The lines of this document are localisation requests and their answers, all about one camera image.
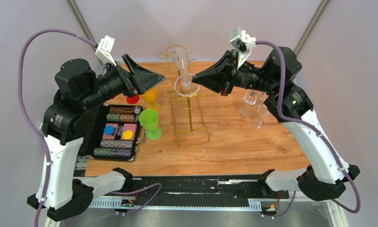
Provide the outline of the orange wine glass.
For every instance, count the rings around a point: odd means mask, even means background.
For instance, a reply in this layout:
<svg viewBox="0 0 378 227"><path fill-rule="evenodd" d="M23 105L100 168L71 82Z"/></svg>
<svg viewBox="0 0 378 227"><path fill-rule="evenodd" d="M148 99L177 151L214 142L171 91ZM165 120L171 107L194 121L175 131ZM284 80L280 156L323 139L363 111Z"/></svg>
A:
<svg viewBox="0 0 378 227"><path fill-rule="evenodd" d="M147 103L146 109L152 109L156 112L160 110L161 106L157 102L157 88L156 87L142 94L141 97Z"/></svg>

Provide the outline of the green wine glass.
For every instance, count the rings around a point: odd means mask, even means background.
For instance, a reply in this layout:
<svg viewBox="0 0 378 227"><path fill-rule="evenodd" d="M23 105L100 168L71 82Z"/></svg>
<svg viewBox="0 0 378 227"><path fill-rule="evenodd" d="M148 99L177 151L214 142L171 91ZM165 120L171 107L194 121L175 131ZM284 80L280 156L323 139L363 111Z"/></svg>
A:
<svg viewBox="0 0 378 227"><path fill-rule="evenodd" d="M147 131L147 137L150 140L158 140L162 135L162 130L159 128L158 113L153 109L146 109L139 115L139 122Z"/></svg>

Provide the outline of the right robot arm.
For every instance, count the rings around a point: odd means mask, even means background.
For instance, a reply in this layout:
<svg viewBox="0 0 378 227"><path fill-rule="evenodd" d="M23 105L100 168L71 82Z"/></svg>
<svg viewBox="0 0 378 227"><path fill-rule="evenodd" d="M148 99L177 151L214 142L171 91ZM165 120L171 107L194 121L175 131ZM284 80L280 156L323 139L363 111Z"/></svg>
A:
<svg viewBox="0 0 378 227"><path fill-rule="evenodd" d="M197 73L194 82L223 96L234 87L265 92L268 111L292 134L308 158L306 168L265 172L258 185L262 196L300 191L314 201L336 201L345 192L345 183L355 185L360 169L339 156L319 123L312 101L293 82L301 68L296 54L287 47L274 48L262 67L248 61L240 64L239 52L230 50Z"/></svg>

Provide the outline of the clear wine glass front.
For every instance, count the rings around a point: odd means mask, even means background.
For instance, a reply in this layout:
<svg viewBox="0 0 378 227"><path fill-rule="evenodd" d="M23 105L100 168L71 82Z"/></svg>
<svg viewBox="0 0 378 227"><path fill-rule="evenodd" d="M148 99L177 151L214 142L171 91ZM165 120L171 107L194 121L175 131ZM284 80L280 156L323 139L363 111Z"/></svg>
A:
<svg viewBox="0 0 378 227"><path fill-rule="evenodd" d="M256 103L253 105L253 108L259 114L265 114L267 112L267 107L264 104L264 101L267 99L268 95L265 92L262 92L258 95Z"/></svg>

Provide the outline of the red wine glass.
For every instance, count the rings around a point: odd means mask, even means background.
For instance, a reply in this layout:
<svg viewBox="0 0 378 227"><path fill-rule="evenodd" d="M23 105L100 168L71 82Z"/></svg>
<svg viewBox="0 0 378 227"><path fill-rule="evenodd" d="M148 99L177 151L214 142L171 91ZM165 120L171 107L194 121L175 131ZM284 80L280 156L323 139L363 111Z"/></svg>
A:
<svg viewBox="0 0 378 227"><path fill-rule="evenodd" d="M126 97L126 102L130 105L138 103L140 100L140 96L136 95L134 97Z"/></svg>

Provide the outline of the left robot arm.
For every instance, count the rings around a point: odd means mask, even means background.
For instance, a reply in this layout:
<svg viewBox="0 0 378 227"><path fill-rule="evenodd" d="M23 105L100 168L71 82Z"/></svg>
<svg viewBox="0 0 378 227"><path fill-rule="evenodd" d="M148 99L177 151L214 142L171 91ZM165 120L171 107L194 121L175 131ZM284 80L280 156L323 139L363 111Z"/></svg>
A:
<svg viewBox="0 0 378 227"><path fill-rule="evenodd" d="M43 176L38 192L27 198L31 207L47 208L47 217L53 221L82 214L94 199L105 194L118 191L129 195L133 191L132 175L119 167L87 180L73 176L78 151L95 119L94 112L120 94L142 95L166 79L141 67L128 54L122 58L125 69L108 64L101 77L81 58L66 61L55 75L58 90L44 113L39 133L47 150Z"/></svg>

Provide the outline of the clear wine glass rearmost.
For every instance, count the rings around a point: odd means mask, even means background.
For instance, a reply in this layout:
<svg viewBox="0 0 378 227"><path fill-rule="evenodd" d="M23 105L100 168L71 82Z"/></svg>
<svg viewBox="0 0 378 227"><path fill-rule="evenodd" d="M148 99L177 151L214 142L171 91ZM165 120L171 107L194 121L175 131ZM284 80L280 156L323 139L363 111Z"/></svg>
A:
<svg viewBox="0 0 378 227"><path fill-rule="evenodd" d="M172 62L180 75L174 83L174 88L178 95L183 97L192 97L200 89L200 85L192 80L195 75L188 72L189 57L187 51L181 46L176 46L172 51Z"/></svg>

